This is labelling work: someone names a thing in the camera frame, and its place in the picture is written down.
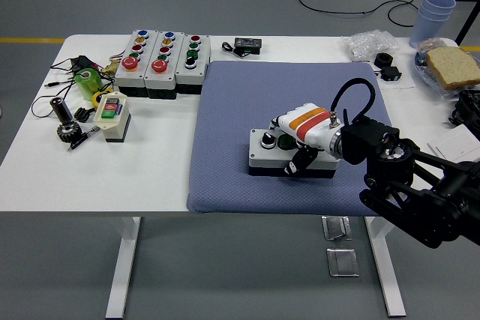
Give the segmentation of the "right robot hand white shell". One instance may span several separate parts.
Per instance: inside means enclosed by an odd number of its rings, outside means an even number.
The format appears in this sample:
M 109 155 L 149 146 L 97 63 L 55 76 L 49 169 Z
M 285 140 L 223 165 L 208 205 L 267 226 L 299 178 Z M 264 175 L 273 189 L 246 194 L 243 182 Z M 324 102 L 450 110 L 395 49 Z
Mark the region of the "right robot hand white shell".
M 322 171 L 326 178 L 335 174 L 340 159 L 341 128 L 344 124 L 335 111 L 328 111 L 313 103 L 288 111 L 284 115 L 273 118 L 269 128 L 279 129 L 293 138 L 297 152 L 284 167 L 290 176 L 299 176 L 305 172 Z M 319 161 L 319 168 L 311 166 Z

